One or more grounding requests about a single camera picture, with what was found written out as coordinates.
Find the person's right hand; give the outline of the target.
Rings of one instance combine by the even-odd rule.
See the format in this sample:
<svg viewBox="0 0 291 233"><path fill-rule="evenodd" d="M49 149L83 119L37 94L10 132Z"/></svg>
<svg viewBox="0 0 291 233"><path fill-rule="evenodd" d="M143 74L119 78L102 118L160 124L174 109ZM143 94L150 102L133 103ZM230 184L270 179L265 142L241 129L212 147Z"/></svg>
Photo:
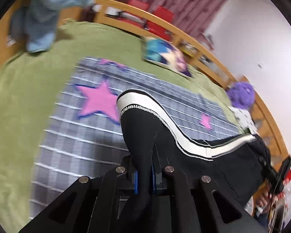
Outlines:
<svg viewBox="0 0 291 233"><path fill-rule="evenodd" d="M264 190L259 196L256 207L258 214L266 214L269 212L271 206L277 201L277 196L272 195L269 190Z"/></svg>

